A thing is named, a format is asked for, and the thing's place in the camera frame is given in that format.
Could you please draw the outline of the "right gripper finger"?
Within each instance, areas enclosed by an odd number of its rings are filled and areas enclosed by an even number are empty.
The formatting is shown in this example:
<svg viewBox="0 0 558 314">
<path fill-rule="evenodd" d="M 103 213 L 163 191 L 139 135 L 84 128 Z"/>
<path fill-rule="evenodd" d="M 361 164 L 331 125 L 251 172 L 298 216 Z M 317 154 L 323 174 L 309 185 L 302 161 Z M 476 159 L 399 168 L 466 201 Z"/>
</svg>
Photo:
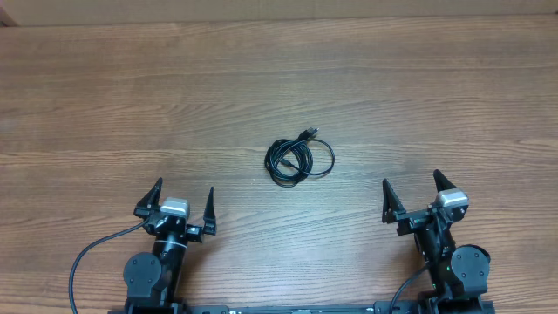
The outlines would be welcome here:
<svg viewBox="0 0 558 314">
<path fill-rule="evenodd" d="M 397 197 L 396 193 L 391 186 L 391 183 L 387 179 L 383 179 L 383 216 L 396 216 L 406 213 L 406 210 Z"/>
<path fill-rule="evenodd" d="M 433 171 L 433 178 L 438 192 L 456 188 L 439 169 Z"/>
</svg>

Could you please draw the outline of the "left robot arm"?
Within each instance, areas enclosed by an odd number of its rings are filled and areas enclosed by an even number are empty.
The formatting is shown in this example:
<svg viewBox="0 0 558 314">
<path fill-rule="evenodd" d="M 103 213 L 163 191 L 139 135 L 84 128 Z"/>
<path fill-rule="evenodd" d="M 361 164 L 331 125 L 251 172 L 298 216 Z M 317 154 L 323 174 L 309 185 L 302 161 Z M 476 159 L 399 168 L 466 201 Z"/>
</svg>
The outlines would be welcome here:
<svg viewBox="0 0 558 314">
<path fill-rule="evenodd" d="M 130 257 L 125 265 L 126 313 L 189 313 L 186 303 L 175 297 L 188 244 L 201 243 L 217 232 L 213 191 L 208 194 L 203 224 L 198 226 L 188 222 L 187 200 L 168 197 L 160 201 L 162 183 L 158 179 L 133 211 L 155 240 L 150 252 Z"/>
</svg>

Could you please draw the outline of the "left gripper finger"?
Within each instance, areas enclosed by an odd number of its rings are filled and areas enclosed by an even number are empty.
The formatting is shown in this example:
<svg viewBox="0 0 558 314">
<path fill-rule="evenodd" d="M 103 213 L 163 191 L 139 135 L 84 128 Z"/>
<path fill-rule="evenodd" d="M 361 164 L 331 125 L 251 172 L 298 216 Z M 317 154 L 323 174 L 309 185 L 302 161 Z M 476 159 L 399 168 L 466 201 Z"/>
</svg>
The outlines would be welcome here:
<svg viewBox="0 0 558 314">
<path fill-rule="evenodd" d="M 216 227 L 216 215 L 214 211 L 214 188 L 210 188 L 206 207 L 204 209 L 203 221 L 205 228 Z"/>
<path fill-rule="evenodd" d="M 162 190 L 163 179 L 160 177 L 153 187 L 147 192 L 144 197 L 137 203 L 136 208 L 141 209 L 155 209 L 160 208 L 160 194 Z"/>
</svg>

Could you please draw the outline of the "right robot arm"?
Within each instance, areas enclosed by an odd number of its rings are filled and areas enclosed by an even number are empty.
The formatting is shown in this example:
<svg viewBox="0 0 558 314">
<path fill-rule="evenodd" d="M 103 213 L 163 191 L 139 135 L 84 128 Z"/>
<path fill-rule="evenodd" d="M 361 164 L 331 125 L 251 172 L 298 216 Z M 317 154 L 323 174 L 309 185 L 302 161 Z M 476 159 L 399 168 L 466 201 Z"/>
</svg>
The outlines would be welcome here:
<svg viewBox="0 0 558 314">
<path fill-rule="evenodd" d="M 406 279 L 387 304 L 388 313 L 494 313 L 487 292 L 491 257 L 478 245 L 457 246 L 450 227 L 461 221 L 469 197 L 443 173 L 433 172 L 437 194 L 427 208 L 408 212 L 391 183 L 384 179 L 382 222 L 396 223 L 400 236 L 412 235 L 425 265 Z M 415 301 L 401 301 L 402 292 L 423 273 L 428 273 L 432 290 L 418 294 Z"/>
</svg>

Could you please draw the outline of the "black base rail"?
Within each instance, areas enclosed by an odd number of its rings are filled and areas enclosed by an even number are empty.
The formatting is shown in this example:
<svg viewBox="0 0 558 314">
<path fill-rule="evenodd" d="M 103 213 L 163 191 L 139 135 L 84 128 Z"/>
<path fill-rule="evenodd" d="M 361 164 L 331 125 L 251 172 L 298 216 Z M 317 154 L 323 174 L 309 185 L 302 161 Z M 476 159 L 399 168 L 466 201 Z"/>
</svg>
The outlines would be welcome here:
<svg viewBox="0 0 558 314">
<path fill-rule="evenodd" d="M 317 305 L 317 306 L 267 306 L 237 307 L 226 305 L 174 306 L 170 308 L 144 308 L 127 310 L 111 310 L 109 314 L 125 313 L 184 313 L 184 314 L 419 314 L 427 313 L 416 301 L 397 301 L 392 310 L 390 301 L 377 301 L 367 305 Z"/>
</svg>

